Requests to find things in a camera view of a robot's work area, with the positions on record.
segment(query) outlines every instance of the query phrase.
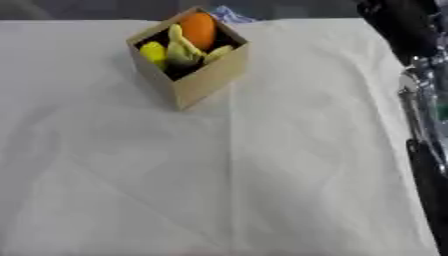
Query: blue cloth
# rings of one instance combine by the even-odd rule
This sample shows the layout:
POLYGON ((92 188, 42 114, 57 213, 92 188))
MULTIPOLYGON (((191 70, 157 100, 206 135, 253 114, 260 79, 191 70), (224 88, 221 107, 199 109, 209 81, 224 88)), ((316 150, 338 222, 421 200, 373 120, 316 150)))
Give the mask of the blue cloth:
POLYGON ((229 7, 221 5, 210 12, 216 19, 225 23, 251 23, 257 21, 241 14, 238 14, 229 7))

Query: white tablecloth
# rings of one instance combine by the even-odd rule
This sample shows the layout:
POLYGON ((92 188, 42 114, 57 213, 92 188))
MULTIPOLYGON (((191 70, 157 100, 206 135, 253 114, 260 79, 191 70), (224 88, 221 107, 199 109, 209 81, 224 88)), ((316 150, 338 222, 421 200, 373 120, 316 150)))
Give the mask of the white tablecloth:
POLYGON ((246 75, 175 112, 125 46, 151 24, 0 22, 0 254, 436 255, 368 25, 236 25, 246 75))

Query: metal part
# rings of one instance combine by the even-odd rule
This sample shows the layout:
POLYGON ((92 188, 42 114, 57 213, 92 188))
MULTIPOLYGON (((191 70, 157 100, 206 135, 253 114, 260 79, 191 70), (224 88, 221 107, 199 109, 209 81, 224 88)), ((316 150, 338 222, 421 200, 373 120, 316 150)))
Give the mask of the metal part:
POLYGON ((398 95, 412 138, 428 145, 440 173, 447 176, 448 58, 444 47, 431 58, 412 58, 401 75, 398 95))

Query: gray floor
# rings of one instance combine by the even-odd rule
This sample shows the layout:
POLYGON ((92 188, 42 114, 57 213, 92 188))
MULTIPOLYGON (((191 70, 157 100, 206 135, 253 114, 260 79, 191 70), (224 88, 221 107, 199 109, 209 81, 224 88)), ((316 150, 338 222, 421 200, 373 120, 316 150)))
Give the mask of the gray floor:
POLYGON ((357 16, 352 0, 0 0, 0 20, 161 20, 193 5, 227 5, 261 20, 357 16))

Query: toy banana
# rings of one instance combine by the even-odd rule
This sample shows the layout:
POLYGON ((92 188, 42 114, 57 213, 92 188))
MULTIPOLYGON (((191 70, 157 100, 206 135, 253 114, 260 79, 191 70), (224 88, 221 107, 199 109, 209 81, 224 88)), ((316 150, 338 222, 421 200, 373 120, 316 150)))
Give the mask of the toy banana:
POLYGON ((167 60, 174 65, 190 67, 199 62, 205 54, 182 36, 182 28, 173 24, 168 30, 167 60))
POLYGON ((231 45, 219 47, 219 48, 213 50, 207 56, 205 56, 204 64, 207 65, 210 62, 213 62, 213 61, 221 58, 222 56, 226 55, 227 53, 229 53, 231 51, 233 51, 233 47, 231 45))

